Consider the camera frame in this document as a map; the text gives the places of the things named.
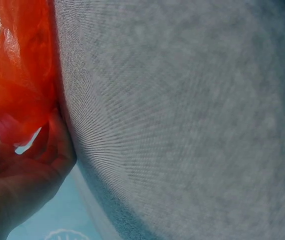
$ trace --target gray knit fabric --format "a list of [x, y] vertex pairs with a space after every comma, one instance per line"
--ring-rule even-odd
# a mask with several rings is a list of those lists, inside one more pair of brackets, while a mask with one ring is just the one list
[[285, 0], [55, 7], [102, 237], [285, 240]]

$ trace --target hand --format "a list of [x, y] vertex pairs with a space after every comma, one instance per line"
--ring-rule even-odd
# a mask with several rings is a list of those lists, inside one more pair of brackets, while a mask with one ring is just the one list
[[65, 124], [50, 116], [22, 155], [0, 142], [0, 240], [52, 199], [76, 162]]

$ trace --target red plastic bag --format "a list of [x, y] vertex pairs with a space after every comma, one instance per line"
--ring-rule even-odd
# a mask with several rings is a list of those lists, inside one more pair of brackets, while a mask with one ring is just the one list
[[56, 106], [47, 0], [0, 0], [0, 140], [22, 146]]

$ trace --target gray fabric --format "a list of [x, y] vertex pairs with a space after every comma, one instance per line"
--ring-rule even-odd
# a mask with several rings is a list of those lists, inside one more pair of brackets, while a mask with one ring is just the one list
[[83, 191], [115, 235], [285, 240], [285, 0], [55, 6]]

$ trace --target white pattern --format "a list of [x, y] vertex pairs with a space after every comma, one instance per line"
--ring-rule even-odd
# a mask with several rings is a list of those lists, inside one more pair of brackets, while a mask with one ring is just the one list
[[44, 240], [90, 240], [89, 237], [85, 236], [81, 232], [67, 229], [58, 229], [52, 231]]

